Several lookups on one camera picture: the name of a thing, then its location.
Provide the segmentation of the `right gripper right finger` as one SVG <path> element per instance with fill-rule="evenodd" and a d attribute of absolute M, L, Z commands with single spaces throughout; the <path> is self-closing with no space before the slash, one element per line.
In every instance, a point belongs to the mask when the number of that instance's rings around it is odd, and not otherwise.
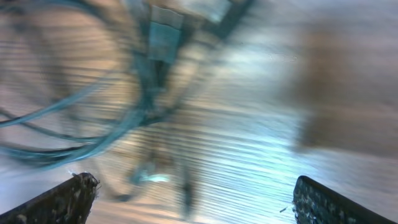
<path fill-rule="evenodd" d="M 292 210 L 297 224 L 395 224 L 305 175 L 296 181 Z"/>

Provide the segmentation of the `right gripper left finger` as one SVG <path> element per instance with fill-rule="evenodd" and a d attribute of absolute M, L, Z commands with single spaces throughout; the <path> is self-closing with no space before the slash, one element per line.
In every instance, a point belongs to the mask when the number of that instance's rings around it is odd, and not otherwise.
<path fill-rule="evenodd" d="M 99 180 L 91 173 L 71 179 L 1 214 L 1 224 L 85 224 L 98 196 Z"/>

